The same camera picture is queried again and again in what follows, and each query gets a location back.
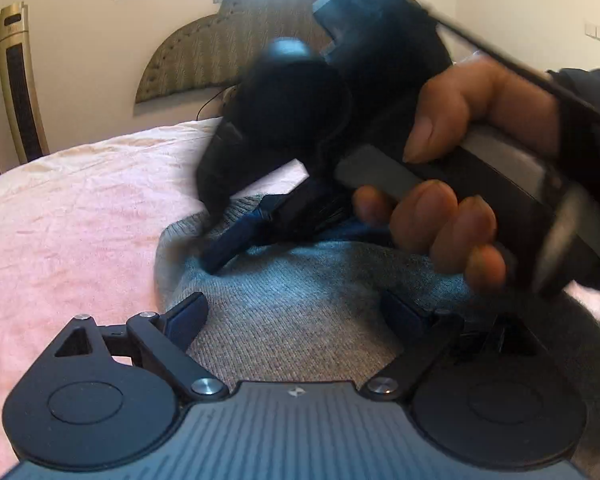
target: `black sleeve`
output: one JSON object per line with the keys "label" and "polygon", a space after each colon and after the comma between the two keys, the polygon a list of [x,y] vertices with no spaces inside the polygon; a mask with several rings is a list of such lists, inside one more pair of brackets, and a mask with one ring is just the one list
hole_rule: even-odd
{"label": "black sleeve", "polygon": [[[565,68],[550,72],[554,81],[600,110],[600,69],[586,72]],[[558,165],[585,186],[600,202],[600,126],[583,112],[560,104],[560,153]],[[600,290],[600,269],[583,285]]]}

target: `hand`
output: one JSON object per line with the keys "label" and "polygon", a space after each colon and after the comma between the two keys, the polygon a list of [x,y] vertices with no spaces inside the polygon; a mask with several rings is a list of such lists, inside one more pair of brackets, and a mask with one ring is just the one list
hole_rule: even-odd
{"label": "hand", "polygon": [[[404,161],[428,162],[457,146],[472,120],[486,120],[545,158],[558,153],[558,105],[554,97],[491,59],[475,56],[423,86]],[[458,203],[437,180],[423,182],[395,205],[369,186],[354,193],[358,217],[389,224],[395,243],[410,253],[429,254],[437,272],[464,272],[474,289],[504,283],[506,268],[491,245],[496,217],[480,197]]]}

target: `bed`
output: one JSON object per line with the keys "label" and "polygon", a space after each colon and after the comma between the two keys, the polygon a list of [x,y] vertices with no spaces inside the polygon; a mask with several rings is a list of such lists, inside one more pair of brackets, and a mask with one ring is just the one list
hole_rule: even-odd
{"label": "bed", "polygon": [[[0,177],[0,413],[74,314],[117,324],[155,310],[162,230],[199,210],[192,164],[216,120],[155,128],[41,158]],[[247,194],[287,192],[291,164]],[[15,463],[0,421],[0,474]]]}

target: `headboard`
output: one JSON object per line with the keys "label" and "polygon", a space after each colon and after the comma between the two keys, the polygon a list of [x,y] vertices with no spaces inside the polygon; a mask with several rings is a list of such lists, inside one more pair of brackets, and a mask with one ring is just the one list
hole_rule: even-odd
{"label": "headboard", "polygon": [[179,28],[155,51],[136,103],[209,86],[230,86],[273,38],[299,38],[315,50],[330,39],[314,22],[315,0],[222,0],[217,14]]}

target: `knit fabric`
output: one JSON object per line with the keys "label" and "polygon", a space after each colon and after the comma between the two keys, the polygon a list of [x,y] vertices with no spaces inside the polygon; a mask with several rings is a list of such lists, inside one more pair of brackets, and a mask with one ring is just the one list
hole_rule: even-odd
{"label": "knit fabric", "polygon": [[487,324],[517,312],[550,350],[589,409],[574,462],[600,479],[600,325],[570,298],[545,303],[510,292],[474,298],[461,277],[436,275],[427,258],[373,244],[323,241],[252,248],[217,276],[198,257],[260,197],[234,201],[205,237],[205,214],[169,226],[155,277],[163,310],[194,292],[209,303],[189,354],[230,387],[237,380],[364,383],[401,352],[379,313],[380,294],[400,290],[424,308],[448,308]]}

